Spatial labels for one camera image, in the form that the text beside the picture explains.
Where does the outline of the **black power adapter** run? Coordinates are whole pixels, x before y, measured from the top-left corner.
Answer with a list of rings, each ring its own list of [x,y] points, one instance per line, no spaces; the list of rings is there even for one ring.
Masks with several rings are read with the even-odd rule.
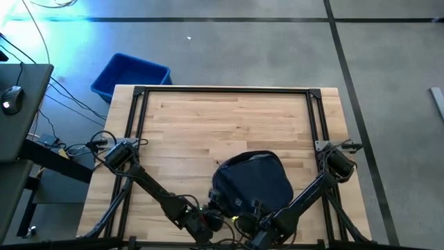
[[[60,140],[58,137],[54,135],[49,134],[42,134],[38,139],[37,143],[41,144],[43,147],[46,148],[57,148],[59,147]]]

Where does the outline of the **black computer mouse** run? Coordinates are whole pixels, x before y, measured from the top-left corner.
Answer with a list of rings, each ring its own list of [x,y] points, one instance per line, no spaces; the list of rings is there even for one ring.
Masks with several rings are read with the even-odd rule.
[[[0,97],[0,105],[4,114],[15,115],[21,109],[24,100],[24,90],[22,87],[14,85],[4,91]]]

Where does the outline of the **grey metal bar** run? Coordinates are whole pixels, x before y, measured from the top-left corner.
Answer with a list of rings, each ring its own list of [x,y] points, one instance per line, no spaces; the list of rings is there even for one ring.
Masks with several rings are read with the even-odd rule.
[[[430,87],[429,91],[434,99],[441,119],[444,121],[444,95],[439,87]]]

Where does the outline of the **black desk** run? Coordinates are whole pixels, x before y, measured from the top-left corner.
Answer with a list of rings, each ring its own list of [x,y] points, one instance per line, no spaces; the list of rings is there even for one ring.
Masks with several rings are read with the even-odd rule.
[[[0,245],[3,243],[25,188],[36,191],[34,165],[89,183],[92,169],[69,160],[27,138],[53,72],[51,64],[0,64]],[[2,94],[21,88],[22,108],[13,115],[3,111]]]

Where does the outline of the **blue plastic bin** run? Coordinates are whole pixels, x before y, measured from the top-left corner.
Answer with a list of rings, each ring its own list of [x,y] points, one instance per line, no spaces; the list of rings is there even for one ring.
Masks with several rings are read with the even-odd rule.
[[[116,53],[90,85],[90,90],[106,103],[111,103],[116,85],[172,84],[171,70],[167,66]]]

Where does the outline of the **navy backpack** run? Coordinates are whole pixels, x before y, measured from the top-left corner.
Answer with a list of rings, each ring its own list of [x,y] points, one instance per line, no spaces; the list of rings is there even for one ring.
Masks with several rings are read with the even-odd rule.
[[[222,195],[220,210],[226,217],[253,213],[253,199],[266,213],[287,206],[293,188],[284,166],[272,151],[247,151],[223,162],[212,177],[212,187]]]

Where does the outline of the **black aluminium table frame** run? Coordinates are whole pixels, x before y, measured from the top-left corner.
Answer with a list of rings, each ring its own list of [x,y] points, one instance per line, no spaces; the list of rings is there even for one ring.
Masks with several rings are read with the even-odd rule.
[[[118,85],[105,128],[93,139],[105,140],[106,145],[92,153],[99,168],[89,184],[80,232],[84,238],[101,240],[103,249],[163,244],[193,250],[250,250],[246,242],[252,237],[240,233],[238,216],[223,215],[222,229],[208,244],[197,244],[135,182],[108,213],[127,182],[104,165],[105,155],[119,142],[133,144],[140,165],[167,192],[191,195],[187,200],[199,202],[200,207],[209,207],[208,192],[218,167],[240,153],[275,153],[293,188],[290,203],[321,172],[319,152],[326,144],[343,153],[341,143],[329,137],[321,91],[307,88]],[[352,238],[325,195],[301,215],[295,235],[267,250],[295,249],[299,233],[314,239],[312,250],[322,244],[330,250],[375,246],[368,238],[366,242]]]

